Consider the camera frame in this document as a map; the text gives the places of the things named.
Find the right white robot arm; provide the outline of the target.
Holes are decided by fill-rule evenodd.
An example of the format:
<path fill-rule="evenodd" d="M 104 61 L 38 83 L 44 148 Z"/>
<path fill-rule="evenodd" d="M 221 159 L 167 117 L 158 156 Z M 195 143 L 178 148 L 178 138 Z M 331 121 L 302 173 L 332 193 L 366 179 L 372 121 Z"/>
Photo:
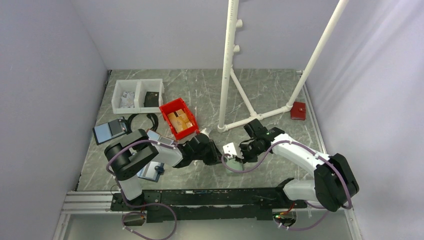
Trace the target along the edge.
<path fill-rule="evenodd" d="M 312 180 L 286 179 L 275 194 L 276 203 L 289 207 L 294 201 L 317 202 L 330 212 L 350 209 L 359 192 L 358 182 L 347 159 L 340 153 L 329 155 L 292 138 L 282 129 L 267 129 L 254 119 L 244 125 L 249 140 L 239 145 L 242 163 L 254 163 L 261 154 L 281 156 L 310 174 Z"/>

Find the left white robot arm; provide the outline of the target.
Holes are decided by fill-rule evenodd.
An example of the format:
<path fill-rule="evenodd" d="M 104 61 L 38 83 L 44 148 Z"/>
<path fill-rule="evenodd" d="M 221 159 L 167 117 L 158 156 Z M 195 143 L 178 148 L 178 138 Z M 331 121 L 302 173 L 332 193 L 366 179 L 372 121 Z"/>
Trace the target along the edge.
<path fill-rule="evenodd" d="M 131 210 L 144 203 L 142 185 L 137 174 L 151 162 L 159 162 L 173 168 L 184 168 L 193 161 L 207 166 L 221 162 L 222 153 L 209 135 L 196 134 L 184 143 L 172 140 L 154 131 L 138 129 L 114 141 L 104 150 L 106 170 L 112 174 L 124 195 L 124 204 Z"/>

